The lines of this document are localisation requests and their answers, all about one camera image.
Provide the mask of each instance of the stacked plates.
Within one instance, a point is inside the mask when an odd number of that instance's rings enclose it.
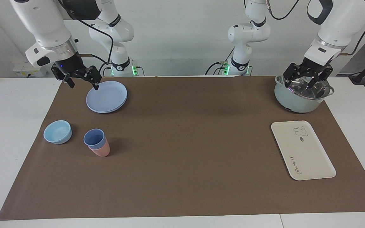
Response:
[[[87,106],[96,113],[111,113],[125,104],[127,98],[126,87],[115,81],[102,82],[99,89],[94,88],[87,94]]]

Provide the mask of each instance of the light blue bowl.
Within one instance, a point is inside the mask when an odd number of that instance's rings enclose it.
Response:
[[[55,121],[46,127],[43,137],[49,143],[59,145],[67,142],[72,134],[71,126],[67,121]]]
[[[93,150],[101,149],[105,143],[105,134],[101,129],[92,129],[84,136],[84,143]]]

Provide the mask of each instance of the light blue plate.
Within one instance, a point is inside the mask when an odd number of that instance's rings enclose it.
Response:
[[[118,110],[126,102],[126,87],[115,81],[102,82],[99,89],[94,88],[87,94],[87,107],[97,113],[110,113]]]
[[[46,127],[43,137],[49,143],[63,144],[71,138],[72,134],[71,126],[67,121],[55,121]]]

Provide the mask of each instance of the cup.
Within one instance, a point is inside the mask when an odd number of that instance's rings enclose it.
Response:
[[[101,129],[92,129],[84,135],[84,143],[100,157],[108,156],[110,147],[104,132]]]

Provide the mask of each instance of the blue cup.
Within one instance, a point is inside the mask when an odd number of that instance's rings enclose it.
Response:
[[[92,129],[85,134],[84,143],[90,149],[101,149],[106,143],[105,134],[101,129]]]

